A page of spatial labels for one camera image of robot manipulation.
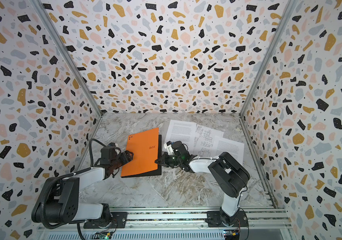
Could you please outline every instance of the marble tabletop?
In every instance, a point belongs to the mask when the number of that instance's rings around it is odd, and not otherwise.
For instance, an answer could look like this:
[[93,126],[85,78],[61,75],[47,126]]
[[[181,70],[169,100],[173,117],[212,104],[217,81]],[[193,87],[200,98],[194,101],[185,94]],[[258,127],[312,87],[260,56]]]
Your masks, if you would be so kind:
[[[166,135],[171,119],[196,122],[224,132],[224,138],[245,144],[243,166],[250,173],[248,191],[243,193],[241,206],[268,206],[269,201],[245,140],[237,114],[139,114],[106,113],[95,135],[99,141],[115,142],[124,150],[128,135],[159,128],[159,134]],[[94,161],[100,157],[101,145],[92,143]],[[81,167],[90,164],[89,153]],[[115,178],[97,182],[80,191],[80,201],[107,203],[112,207],[164,207],[164,206],[221,206],[224,193],[216,180],[207,173],[188,173],[180,168],[162,167],[162,175],[150,177]]]

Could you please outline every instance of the paper with technical drawing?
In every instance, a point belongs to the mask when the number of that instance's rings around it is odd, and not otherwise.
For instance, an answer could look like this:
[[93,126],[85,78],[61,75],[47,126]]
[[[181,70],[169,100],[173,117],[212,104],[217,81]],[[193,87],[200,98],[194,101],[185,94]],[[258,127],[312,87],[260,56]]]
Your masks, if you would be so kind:
[[168,126],[167,134],[164,139],[164,143],[171,141],[181,141],[188,147],[188,151],[191,153],[194,151],[196,132],[196,122],[184,122],[171,120]]
[[238,163],[243,165],[244,143],[216,136],[214,137],[212,149],[210,157],[218,156],[222,152],[228,152]]
[[223,132],[202,125],[196,126],[194,151],[190,154],[201,157],[211,157],[214,137],[223,137]]

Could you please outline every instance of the perforated metal panel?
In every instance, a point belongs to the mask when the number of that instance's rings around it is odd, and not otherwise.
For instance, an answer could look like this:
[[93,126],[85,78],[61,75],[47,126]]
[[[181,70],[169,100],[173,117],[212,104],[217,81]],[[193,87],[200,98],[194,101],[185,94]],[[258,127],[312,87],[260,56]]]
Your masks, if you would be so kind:
[[[87,240],[95,239],[96,232],[83,232]],[[80,239],[77,232],[51,232],[47,240],[76,240]],[[222,240],[224,239],[223,230],[177,230],[177,231],[117,231],[112,235],[112,239],[165,239],[165,240]]]

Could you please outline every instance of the side wall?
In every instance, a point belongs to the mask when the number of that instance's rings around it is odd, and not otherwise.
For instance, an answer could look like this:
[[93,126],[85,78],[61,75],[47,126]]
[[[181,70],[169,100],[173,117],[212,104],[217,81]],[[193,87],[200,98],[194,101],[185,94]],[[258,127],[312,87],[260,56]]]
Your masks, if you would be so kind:
[[286,1],[43,0],[103,112],[241,109]]
[[36,233],[43,183],[74,170],[94,130],[88,105],[29,2],[0,0],[0,240]]
[[244,120],[298,239],[342,240],[342,1],[299,1]]

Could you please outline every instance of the wall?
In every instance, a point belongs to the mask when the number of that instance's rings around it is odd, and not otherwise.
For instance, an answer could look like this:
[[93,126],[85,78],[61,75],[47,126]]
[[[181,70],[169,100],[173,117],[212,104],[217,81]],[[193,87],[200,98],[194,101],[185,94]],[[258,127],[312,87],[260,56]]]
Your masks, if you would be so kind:
[[96,115],[30,3],[0,0],[0,240],[32,239],[46,178],[79,163]]
[[286,1],[43,3],[103,112],[234,113]]
[[342,1],[298,1],[244,116],[298,239],[342,240]]

